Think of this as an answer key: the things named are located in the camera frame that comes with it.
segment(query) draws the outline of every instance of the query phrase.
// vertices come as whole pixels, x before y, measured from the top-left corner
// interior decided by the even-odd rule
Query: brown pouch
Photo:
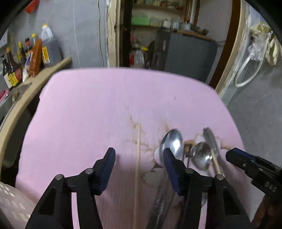
[[[29,73],[32,77],[35,77],[40,70],[40,64],[42,59],[42,40],[38,39],[32,49],[32,57],[29,64]]]

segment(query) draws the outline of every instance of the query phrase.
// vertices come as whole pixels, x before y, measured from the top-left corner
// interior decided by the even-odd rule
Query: screw
[[[185,169],[185,172],[187,172],[188,174],[193,174],[194,170],[191,168],[187,168]]]
[[[221,174],[217,174],[215,177],[216,177],[218,180],[224,180],[224,176],[221,175]]]
[[[55,179],[56,180],[60,180],[60,179],[62,179],[64,176],[62,175],[62,174],[58,174],[58,175],[56,175],[55,176]]]
[[[93,169],[92,168],[88,168],[88,169],[85,170],[85,173],[86,174],[91,174],[91,173],[93,173]]]

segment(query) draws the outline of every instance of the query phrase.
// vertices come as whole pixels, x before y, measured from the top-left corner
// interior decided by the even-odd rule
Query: gray refrigerator
[[[217,43],[158,29],[151,68],[205,82],[217,53]]]

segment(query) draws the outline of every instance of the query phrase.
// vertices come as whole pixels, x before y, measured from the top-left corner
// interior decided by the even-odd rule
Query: pink table
[[[98,210],[104,228],[132,228],[137,122],[142,127],[138,229],[146,226],[157,190],[144,177],[153,171],[153,152],[169,129],[178,128],[184,140],[193,140],[209,126],[223,147],[244,149],[228,110],[199,81],[123,68],[66,70],[56,73],[40,95],[22,147],[16,187],[36,202],[56,174],[79,174],[114,147],[116,163],[107,189],[97,197]],[[248,213],[250,180],[225,161],[225,152],[221,150],[226,179]],[[178,214],[177,206],[170,209],[165,228],[174,228]],[[74,227],[79,228],[76,212]]]

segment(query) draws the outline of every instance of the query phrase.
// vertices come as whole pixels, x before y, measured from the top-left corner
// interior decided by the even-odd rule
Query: shelf
[[[158,29],[160,27],[158,26],[151,26],[151,25],[131,25],[131,27],[135,27],[135,28],[148,28],[148,29]]]
[[[170,13],[175,13],[175,14],[183,14],[183,10],[177,10],[173,8],[168,8],[166,6],[154,6],[154,5],[149,5],[149,4],[133,4],[132,6],[133,9],[147,9],[147,10],[162,10]]]

